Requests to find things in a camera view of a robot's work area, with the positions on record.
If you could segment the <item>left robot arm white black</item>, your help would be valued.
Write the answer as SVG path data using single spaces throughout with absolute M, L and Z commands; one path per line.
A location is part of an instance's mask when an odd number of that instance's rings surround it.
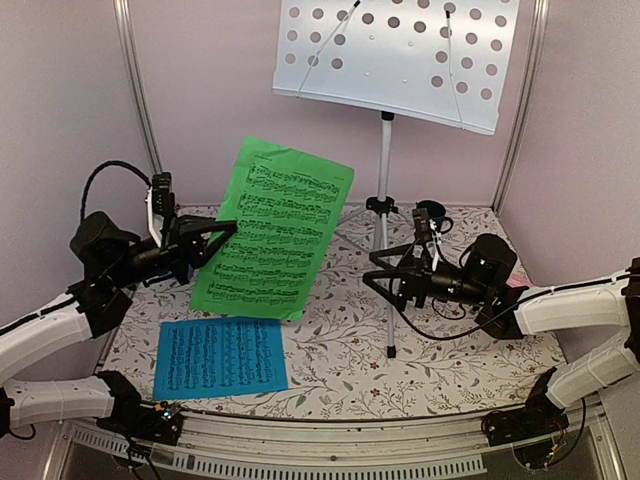
M 101 427 L 131 435 L 148 426 L 137 389 L 119 372 L 72 381 L 20 383 L 15 375 L 67 346 L 97 339 L 120 326 L 129 290 L 168 279 L 189 283 L 237 231 L 234 221 L 171 214 L 161 238 L 141 239 L 103 211 L 84 218 L 70 242 L 84 277 L 53 301 L 1 329 L 1 432 L 50 420 L 94 417 Z

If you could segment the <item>green sheet music page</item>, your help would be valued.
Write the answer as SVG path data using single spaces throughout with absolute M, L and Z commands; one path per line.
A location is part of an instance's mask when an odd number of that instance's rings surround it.
M 217 213 L 237 231 L 200 268 L 191 309 L 300 320 L 354 177 L 349 166 L 246 137 Z

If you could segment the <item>white perforated music stand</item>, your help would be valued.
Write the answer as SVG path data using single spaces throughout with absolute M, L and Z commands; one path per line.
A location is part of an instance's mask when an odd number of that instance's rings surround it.
M 389 243 L 393 122 L 495 133 L 519 2 L 284 1 L 272 89 L 379 113 L 374 247 Z

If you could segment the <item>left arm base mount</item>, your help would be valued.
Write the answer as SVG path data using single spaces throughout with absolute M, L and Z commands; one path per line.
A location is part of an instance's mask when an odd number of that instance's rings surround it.
M 144 403 L 137 389 L 117 371 L 102 371 L 97 377 L 106 384 L 114 400 L 111 413 L 96 420 L 99 428 L 125 439 L 178 444 L 184 417 L 177 403 Z

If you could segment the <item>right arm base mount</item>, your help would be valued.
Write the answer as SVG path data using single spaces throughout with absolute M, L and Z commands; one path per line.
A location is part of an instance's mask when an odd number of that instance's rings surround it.
M 569 426 L 565 409 L 558 408 L 546 396 L 550 378 L 542 375 L 536 381 L 522 407 L 493 411 L 482 418 L 481 430 L 490 446 L 561 432 Z

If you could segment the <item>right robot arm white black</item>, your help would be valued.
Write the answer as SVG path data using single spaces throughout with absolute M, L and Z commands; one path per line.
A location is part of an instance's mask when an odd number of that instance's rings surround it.
M 639 371 L 639 262 L 608 277 L 555 287 L 512 287 L 517 256 L 505 240 L 482 234 L 459 265 L 439 263 L 411 244 L 370 254 L 376 270 L 363 276 L 398 314 L 427 299 L 476 307 L 478 329 L 498 340 L 547 331 L 615 326 L 616 334 L 579 359 L 542 374 L 517 415 L 517 427 L 537 436 L 581 398 Z

